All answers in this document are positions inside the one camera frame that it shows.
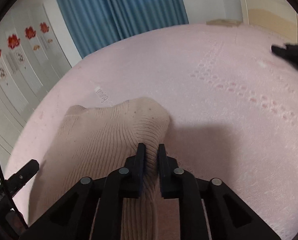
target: white wardrobe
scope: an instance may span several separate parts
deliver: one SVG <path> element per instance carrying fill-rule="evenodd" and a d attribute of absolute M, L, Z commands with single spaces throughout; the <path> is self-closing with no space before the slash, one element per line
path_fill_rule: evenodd
<path fill-rule="evenodd" d="M 70 69 L 42 5 L 8 11 L 0 22 L 2 169 L 30 115 Z"/>

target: curtain fold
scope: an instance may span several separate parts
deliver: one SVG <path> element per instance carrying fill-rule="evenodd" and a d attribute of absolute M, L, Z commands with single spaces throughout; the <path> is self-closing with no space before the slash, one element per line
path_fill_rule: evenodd
<path fill-rule="evenodd" d="M 81 55 L 143 32 L 187 24 L 183 0 L 57 0 Z"/>

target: ribbed fabric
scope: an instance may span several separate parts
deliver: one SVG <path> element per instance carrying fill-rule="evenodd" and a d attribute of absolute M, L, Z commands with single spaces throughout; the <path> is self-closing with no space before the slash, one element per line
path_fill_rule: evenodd
<path fill-rule="evenodd" d="M 188 24 L 183 0 L 57 0 L 81 57 L 136 34 Z"/>
<path fill-rule="evenodd" d="M 156 154 L 169 115 L 149 98 L 109 108 L 71 107 L 46 153 L 30 196 L 29 224 L 84 176 L 98 179 L 122 167 L 139 142 L 147 148 L 143 194 L 125 199 L 121 239 L 155 239 Z"/>

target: silver rivet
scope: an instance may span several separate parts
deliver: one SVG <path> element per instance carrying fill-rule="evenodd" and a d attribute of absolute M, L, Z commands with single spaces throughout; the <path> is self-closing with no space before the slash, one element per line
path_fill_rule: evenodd
<path fill-rule="evenodd" d="M 83 177 L 80 182 L 82 184 L 89 184 L 91 182 L 91 179 L 89 177 Z"/>
<path fill-rule="evenodd" d="M 211 180 L 211 183 L 216 186 L 220 186 L 222 184 L 222 180 L 218 178 L 214 178 Z"/>
<path fill-rule="evenodd" d="M 129 169 L 126 167 L 122 167 L 119 169 L 119 173 L 120 174 L 128 174 L 129 173 Z"/>
<path fill-rule="evenodd" d="M 175 168 L 175 169 L 173 170 L 173 172 L 174 172 L 175 174 L 181 175 L 181 174 L 183 174 L 185 171 L 184 171 L 182 168 Z"/>

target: screw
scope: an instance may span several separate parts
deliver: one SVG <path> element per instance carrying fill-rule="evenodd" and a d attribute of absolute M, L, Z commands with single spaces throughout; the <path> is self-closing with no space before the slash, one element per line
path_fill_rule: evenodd
<path fill-rule="evenodd" d="M 119 173 L 120 174 L 128 174 L 129 173 L 129 169 L 126 167 L 122 167 L 119 169 Z"/>
<path fill-rule="evenodd" d="M 211 180 L 211 183 L 216 186 L 220 186 L 222 184 L 222 180 L 218 178 L 214 178 Z"/>
<path fill-rule="evenodd" d="M 89 177 L 83 177 L 80 182 L 82 184 L 89 184 L 91 182 L 91 179 Z"/>
<path fill-rule="evenodd" d="M 173 172 L 174 172 L 175 174 L 181 175 L 181 174 L 184 174 L 185 171 L 184 171 L 182 168 L 175 168 L 175 169 L 173 170 Z"/>

